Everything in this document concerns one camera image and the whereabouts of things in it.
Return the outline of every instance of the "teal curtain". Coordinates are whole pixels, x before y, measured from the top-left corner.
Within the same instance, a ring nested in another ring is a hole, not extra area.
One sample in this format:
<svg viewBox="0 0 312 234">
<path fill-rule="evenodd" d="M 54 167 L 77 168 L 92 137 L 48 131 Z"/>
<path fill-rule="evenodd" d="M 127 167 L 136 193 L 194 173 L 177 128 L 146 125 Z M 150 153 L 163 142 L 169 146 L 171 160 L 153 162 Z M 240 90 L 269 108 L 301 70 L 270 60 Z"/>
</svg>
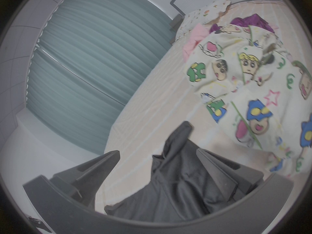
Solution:
<svg viewBox="0 0 312 234">
<path fill-rule="evenodd" d="M 115 119 L 171 47 L 170 22 L 147 0 L 65 0 L 34 52 L 27 107 L 63 138 L 103 154 Z"/>
</svg>

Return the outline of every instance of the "purple cloth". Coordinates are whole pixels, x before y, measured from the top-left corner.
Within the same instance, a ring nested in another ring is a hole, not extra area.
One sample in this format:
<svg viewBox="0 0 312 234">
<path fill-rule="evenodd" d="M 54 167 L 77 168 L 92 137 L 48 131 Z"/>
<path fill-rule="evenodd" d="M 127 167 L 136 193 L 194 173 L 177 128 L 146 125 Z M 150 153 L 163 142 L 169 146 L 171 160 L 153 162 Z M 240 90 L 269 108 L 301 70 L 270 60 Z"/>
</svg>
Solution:
<svg viewBox="0 0 312 234">
<path fill-rule="evenodd" d="M 263 29 L 266 29 L 272 33 L 274 33 L 274 30 L 269 26 L 268 22 L 264 19 L 262 19 L 258 14 L 253 14 L 250 17 L 246 18 L 234 18 L 230 24 L 234 24 L 241 27 L 248 27 L 248 25 L 257 26 Z M 216 23 L 211 26 L 209 33 L 213 31 L 217 31 L 220 29 L 220 26 L 218 26 Z"/>
</svg>

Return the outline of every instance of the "cartoon blanket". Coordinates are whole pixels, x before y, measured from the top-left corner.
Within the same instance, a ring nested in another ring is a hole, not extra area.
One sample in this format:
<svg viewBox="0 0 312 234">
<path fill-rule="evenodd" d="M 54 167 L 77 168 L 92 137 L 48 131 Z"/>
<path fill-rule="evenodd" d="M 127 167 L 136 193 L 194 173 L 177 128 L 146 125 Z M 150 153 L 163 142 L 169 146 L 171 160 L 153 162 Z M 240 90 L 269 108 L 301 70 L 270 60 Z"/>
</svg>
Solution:
<svg viewBox="0 0 312 234">
<path fill-rule="evenodd" d="M 237 144 L 272 152 L 270 171 L 292 176 L 312 163 L 312 77 L 265 29 L 227 25 L 194 49 L 185 74 Z"/>
</svg>

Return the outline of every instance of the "mattress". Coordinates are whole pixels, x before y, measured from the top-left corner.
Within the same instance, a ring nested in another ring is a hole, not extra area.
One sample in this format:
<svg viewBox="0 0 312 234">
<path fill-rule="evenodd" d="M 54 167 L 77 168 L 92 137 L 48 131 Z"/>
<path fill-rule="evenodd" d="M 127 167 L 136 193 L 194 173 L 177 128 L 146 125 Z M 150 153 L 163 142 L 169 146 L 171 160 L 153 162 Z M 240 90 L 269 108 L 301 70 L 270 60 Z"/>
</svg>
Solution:
<svg viewBox="0 0 312 234">
<path fill-rule="evenodd" d="M 290 9 L 279 1 L 240 2 L 228 7 L 214 22 L 225 25 L 235 17 L 257 13 L 271 25 L 294 60 L 311 69 L 312 49 Z M 127 103 L 113 126 L 104 152 L 119 150 L 120 161 L 96 194 L 96 211 L 104 213 L 150 181 L 152 155 L 161 154 L 165 140 L 184 120 L 193 126 L 190 140 L 240 164 L 261 170 L 264 179 L 268 153 L 233 143 L 195 96 L 182 70 L 182 47 L 189 33 L 177 40 Z"/>
</svg>

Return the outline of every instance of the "white pillow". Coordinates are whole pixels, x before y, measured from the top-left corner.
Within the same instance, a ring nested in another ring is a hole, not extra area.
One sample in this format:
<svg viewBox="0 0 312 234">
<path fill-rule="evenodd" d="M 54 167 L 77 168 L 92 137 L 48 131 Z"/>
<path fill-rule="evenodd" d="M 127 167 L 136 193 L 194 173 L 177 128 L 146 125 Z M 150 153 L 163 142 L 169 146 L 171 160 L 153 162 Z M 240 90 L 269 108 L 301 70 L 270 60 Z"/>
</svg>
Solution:
<svg viewBox="0 0 312 234">
<path fill-rule="evenodd" d="M 198 23 L 204 25 L 217 19 L 219 17 L 219 13 L 225 12 L 230 3 L 230 0 L 214 1 L 210 5 L 204 6 L 199 10 L 194 10 L 185 15 L 185 18 L 177 31 L 176 40 L 191 31 Z"/>
</svg>

